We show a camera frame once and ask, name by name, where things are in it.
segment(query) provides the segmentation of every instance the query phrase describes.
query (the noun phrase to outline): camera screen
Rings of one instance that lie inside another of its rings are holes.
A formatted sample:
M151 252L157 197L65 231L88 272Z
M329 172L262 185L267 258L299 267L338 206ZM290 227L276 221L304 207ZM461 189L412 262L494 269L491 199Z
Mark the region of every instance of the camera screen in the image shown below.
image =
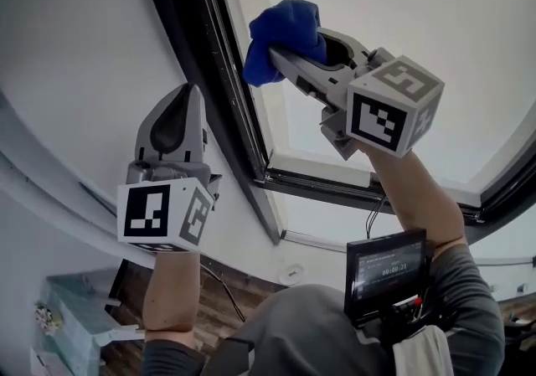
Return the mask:
M423 243L395 250L359 255L352 285L354 300L364 300L391 292L417 281Z

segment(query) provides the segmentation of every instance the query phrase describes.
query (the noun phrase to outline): window frame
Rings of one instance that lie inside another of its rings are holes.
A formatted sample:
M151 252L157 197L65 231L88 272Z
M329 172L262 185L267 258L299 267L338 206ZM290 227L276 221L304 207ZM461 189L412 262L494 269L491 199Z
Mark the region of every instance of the window frame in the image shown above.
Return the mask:
M263 189L371 210L384 190L371 175L367 188L270 167L252 89L226 0L153 0L188 81L204 94L209 125L242 191L274 244L283 229ZM518 217L536 202L536 142L482 194L478 208L459 204L469 243ZM381 212L392 214L386 201Z

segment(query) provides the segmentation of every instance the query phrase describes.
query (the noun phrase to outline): wooden floor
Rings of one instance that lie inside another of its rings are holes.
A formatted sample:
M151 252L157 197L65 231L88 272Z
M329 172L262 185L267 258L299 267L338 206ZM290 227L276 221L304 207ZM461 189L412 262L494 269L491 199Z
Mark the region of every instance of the wooden floor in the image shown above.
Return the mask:
M246 319L271 294L284 288L252 278L237 270L202 258L202 263L219 276L229 287ZM152 271L133 263L122 266L123 275L118 276L119 286L115 286L114 296L121 300L119 307L110 309L110 314L121 324L142 323L143 297ZM219 342L232 335L242 321L225 294L224 288L215 279L201 275L201 297L198 320L195 327L197 349L209 357ZM513 312L517 317L533 320L536 318L536 295L514 301L500 303L505 319ZM105 376L139 375L143 342L115 342L102 349L102 359L106 366Z

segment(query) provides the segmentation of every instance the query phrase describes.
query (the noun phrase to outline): black cable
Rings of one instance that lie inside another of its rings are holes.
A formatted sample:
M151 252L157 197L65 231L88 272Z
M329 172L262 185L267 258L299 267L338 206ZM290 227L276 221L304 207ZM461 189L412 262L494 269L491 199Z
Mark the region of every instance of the black cable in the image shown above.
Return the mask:
M382 207L384 206L385 200L387 200L386 194L384 194L381 200L378 201L376 206L374 206L374 208L370 211L370 214L367 217L367 221L365 222L365 230L367 231L367 239L370 239L370 231L372 230L372 225L374 224L374 221L376 221L379 211L381 211Z
M201 265L201 269L207 272L209 275L211 275L217 282L219 282L225 289L225 292L227 293L227 296L229 296L229 299L231 299L231 302L233 303L233 307L236 310L236 313L242 320L242 322L245 322L245 317L238 305L236 304L235 298L233 297L233 293L231 293L230 289L227 287L225 282L223 282L219 276L217 276L214 272L212 272L208 267Z

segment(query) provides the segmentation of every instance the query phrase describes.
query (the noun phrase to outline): white cube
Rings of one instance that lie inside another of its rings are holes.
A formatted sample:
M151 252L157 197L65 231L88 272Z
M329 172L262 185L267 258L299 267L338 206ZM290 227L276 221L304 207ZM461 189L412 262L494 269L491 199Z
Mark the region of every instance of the white cube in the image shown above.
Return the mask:
M430 129L445 83L400 56L348 85L347 135L396 157Z
M152 252L197 251L213 205L197 178L121 185L118 239Z

